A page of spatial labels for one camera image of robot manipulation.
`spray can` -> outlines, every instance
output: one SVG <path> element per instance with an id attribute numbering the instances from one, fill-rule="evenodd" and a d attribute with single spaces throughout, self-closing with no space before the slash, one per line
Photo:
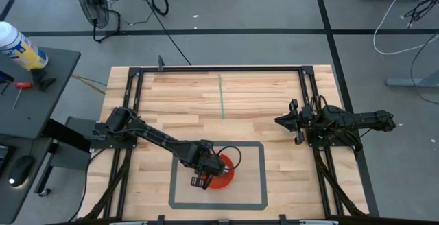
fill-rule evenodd
<path id="1" fill-rule="evenodd" d="M 0 51 L 28 71 L 42 69 L 49 57 L 14 26 L 0 22 Z"/>

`red circular object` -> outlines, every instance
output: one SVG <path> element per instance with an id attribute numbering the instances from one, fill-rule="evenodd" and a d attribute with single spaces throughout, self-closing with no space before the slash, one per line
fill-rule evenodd
<path id="1" fill-rule="evenodd" d="M 224 160 L 226 167 L 228 169 L 232 169 L 233 168 L 233 163 L 232 160 L 229 159 L 229 157 L 227 157 L 224 154 L 220 154 L 220 157 Z M 223 189 L 225 187 L 228 186 L 228 184 L 230 184 L 232 182 L 233 176 L 235 175 L 235 170 L 229 170 L 227 172 L 227 174 L 223 174 L 221 176 L 214 176 L 212 178 L 212 181 L 209 185 L 209 189 Z"/>

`desk surface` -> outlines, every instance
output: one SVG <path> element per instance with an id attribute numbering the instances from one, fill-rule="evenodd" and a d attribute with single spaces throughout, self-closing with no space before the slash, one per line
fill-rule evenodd
<path id="1" fill-rule="evenodd" d="M 331 66 L 316 65 L 314 71 L 319 93 L 328 103 L 340 106 Z M 122 105 L 127 75 L 128 67 L 112 68 L 101 121 L 106 120 L 115 106 Z M 311 148 L 306 142 L 295 145 L 295 134 L 274 122 L 275 117 L 288 112 L 293 97 L 299 101 L 299 107 L 302 105 L 297 72 L 146 73 L 142 87 L 139 115 L 151 126 L 177 139 L 260 141 L 265 153 L 268 206 L 262 211 L 172 209 L 168 204 L 172 156 L 139 139 L 139 146 L 132 155 L 123 212 L 125 220 L 157 220 L 158 215 L 165 215 L 166 220 L 277 220 L 279 214 L 286 214 L 288 219 L 324 217 Z M 340 186 L 357 207 L 367 213 L 352 150 L 332 147 L 332 153 Z M 106 150 L 91 163 L 79 217 L 87 214 L 105 191 L 112 155 L 112 150 Z M 334 213 L 332 191 L 328 194 Z M 112 214 L 116 206 L 113 202 Z"/>
<path id="2" fill-rule="evenodd" d="M 76 63 L 81 56 L 78 51 L 68 51 L 41 47 L 49 63 L 45 67 L 45 78 L 56 78 L 56 81 L 45 91 L 32 88 L 21 92 L 16 108 L 12 109 L 19 90 L 13 85 L 5 90 L 0 97 L 0 134 L 35 139 L 40 135 L 47 120 L 54 111 L 60 96 L 73 73 Z M 30 71 L 0 54 L 0 70 L 15 78 L 14 82 L 32 82 Z"/>
<path id="3" fill-rule="evenodd" d="M 12 105 L 19 90 L 10 85 L 5 96 L 0 96 L 0 144 L 14 148 L 12 157 L 0 175 L 0 197 L 3 200 L 0 202 L 0 224 L 11 224 L 15 220 L 35 181 L 51 143 L 51 139 L 38 136 L 50 118 L 80 57 L 80 53 L 76 51 L 45 47 L 41 49 L 49 56 L 47 76 L 56 78 L 56 81 L 44 93 L 36 88 L 23 91 L 14 110 Z M 29 71 L 4 58 L 6 57 L 0 54 L 0 69 L 15 77 L 15 82 L 32 81 Z M 20 187 L 11 187 L 8 182 L 9 171 L 13 163 L 25 155 L 31 155 L 35 160 L 29 177 Z"/>

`wooden tabletop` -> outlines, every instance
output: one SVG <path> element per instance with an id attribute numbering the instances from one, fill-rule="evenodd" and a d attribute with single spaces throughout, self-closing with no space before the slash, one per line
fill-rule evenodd
<path id="1" fill-rule="evenodd" d="M 329 104 L 341 106 L 331 66 L 313 67 L 319 94 Z M 115 106 L 122 106 L 128 69 L 111 69 L 101 121 L 107 119 Z M 168 203 L 172 155 L 139 139 L 132 154 L 123 219 L 157 220 L 159 215 L 165 215 L 166 220 L 277 220 L 279 214 L 286 214 L 288 219 L 323 218 L 312 149 L 306 142 L 295 145 L 295 134 L 274 122 L 275 117 L 289 112 L 292 98 L 299 101 L 300 108 L 303 98 L 294 71 L 146 73 L 139 115 L 149 125 L 181 140 L 263 144 L 268 206 L 262 211 L 172 209 Z M 332 147 L 332 153 L 340 186 L 367 213 L 352 150 Z M 113 151 L 106 150 L 91 163 L 79 217 L 92 209 L 107 188 L 112 156 Z M 329 185 L 327 188 L 331 211 L 335 213 L 332 190 Z M 116 207 L 117 202 L 113 202 L 113 215 Z"/>

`red screwdriver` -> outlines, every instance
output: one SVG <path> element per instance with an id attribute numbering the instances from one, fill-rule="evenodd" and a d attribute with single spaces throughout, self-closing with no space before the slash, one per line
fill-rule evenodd
<path id="1" fill-rule="evenodd" d="M 15 109 L 16 101 L 19 100 L 21 90 L 24 88 L 32 88 L 32 84 L 29 82 L 18 82 L 18 83 L 15 83 L 14 86 L 17 88 L 20 88 L 20 91 L 19 91 L 19 94 L 15 98 L 15 102 L 14 102 L 12 109 Z"/>

